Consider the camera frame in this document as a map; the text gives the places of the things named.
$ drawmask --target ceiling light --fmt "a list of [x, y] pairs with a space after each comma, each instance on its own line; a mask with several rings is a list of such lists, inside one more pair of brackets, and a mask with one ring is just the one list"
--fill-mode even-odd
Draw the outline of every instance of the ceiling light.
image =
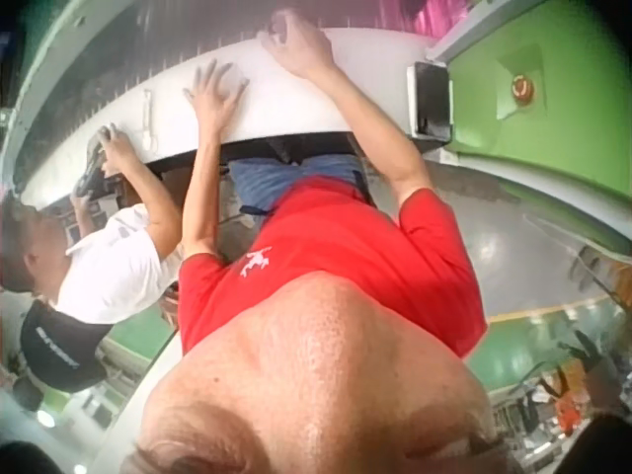
[[54, 428], [55, 418], [53, 418], [50, 413], [45, 412], [44, 410], [39, 410], [37, 416], [38, 416], [38, 421], [41, 423], [43, 427]]

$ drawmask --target man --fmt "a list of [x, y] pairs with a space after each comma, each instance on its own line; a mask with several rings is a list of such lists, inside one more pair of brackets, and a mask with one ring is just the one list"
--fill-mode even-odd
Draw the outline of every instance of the man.
[[341, 178], [301, 176], [272, 208], [245, 201], [273, 214], [223, 267], [219, 145], [245, 83], [222, 96], [225, 66], [198, 73], [187, 92], [199, 149], [183, 214], [185, 356], [151, 394], [122, 472], [509, 472], [486, 393], [459, 358], [485, 321], [451, 210], [326, 36], [293, 12], [282, 22], [285, 43], [262, 33], [264, 48], [336, 104], [396, 194], [400, 224], [363, 200], [350, 157]]
[[106, 176], [121, 173], [142, 204], [95, 231], [87, 202], [73, 197], [82, 239], [66, 250], [59, 220], [2, 202], [0, 284], [41, 295], [57, 311], [88, 324], [114, 324], [155, 303], [177, 279], [181, 214], [162, 183], [138, 159], [127, 136], [101, 133]]
[[558, 343], [558, 346], [582, 363], [586, 375], [586, 389], [591, 397], [592, 406], [599, 412], [629, 416], [630, 409], [621, 400], [623, 386], [611, 358], [603, 356], [596, 344], [585, 333], [580, 330], [575, 330], [574, 333], [582, 344], [582, 349], [563, 342]]

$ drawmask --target green panel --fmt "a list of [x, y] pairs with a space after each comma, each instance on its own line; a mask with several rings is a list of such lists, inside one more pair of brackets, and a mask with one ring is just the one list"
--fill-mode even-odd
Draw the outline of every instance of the green panel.
[[[515, 385], [539, 362], [562, 362], [568, 355], [558, 342], [578, 346], [573, 330], [581, 329], [593, 340], [611, 327], [615, 308], [603, 300], [590, 308], [575, 308], [577, 321], [564, 311], [535, 318], [493, 323], [467, 364], [488, 391]], [[551, 365], [543, 367], [550, 370]]]
[[[630, 196], [627, 61], [581, 3], [549, 0], [450, 62], [450, 148], [546, 167]], [[516, 74], [535, 85], [523, 108], [511, 95]]]
[[61, 413], [70, 401], [70, 394], [47, 387], [43, 392], [43, 404], [53, 413]]
[[116, 324], [108, 338], [139, 356], [153, 360], [173, 334], [173, 329], [161, 314], [160, 307], [154, 305]]

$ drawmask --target denim shorts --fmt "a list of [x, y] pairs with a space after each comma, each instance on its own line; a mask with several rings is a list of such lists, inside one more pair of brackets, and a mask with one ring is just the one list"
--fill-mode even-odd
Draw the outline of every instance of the denim shorts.
[[364, 172], [354, 155], [320, 155], [287, 165], [274, 158], [245, 158], [229, 162], [235, 192], [242, 201], [242, 212], [253, 215], [258, 226], [293, 185], [311, 176], [326, 176], [359, 187]]

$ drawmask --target hair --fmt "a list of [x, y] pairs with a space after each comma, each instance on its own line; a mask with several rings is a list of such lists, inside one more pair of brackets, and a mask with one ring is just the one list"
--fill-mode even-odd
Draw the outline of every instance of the hair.
[[13, 384], [13, 398], [23, 409], [35, 412], [43, 401], [43, 393], [27, 376], [22, 376]]
[[164, 466], [151, 452], [140, 448], [130, 454], [120, 468], [120, 474], [209, 474], [214, 472], [230, 474], [233, 471], [234, 469], [220, 467], [195, 456], [184, 456], [173, 461], [170, 466]]
[[45, 452], [24, 441], [0, 445], [0, 466], [3, 474], [62, 474]]
[[0, 285], [15, 293], [33, 292], [35, 280], [24, 262], [24, 226], [15, 218], [17, 202], [8, 193], [0, 204]]
[[[472, 452], [466, 456], [431, 462], [420, 474], [524, 474], [509, 447], [503, 440], [485, 443], [473, 439]], [[176, 459], [170, 466], [161, 465], [151, 452], [137, 448], [122, 464], [119, 474], [209, 474], [241, 472], [226, 466], [209, 464], [204, 459], [186, 456]]]

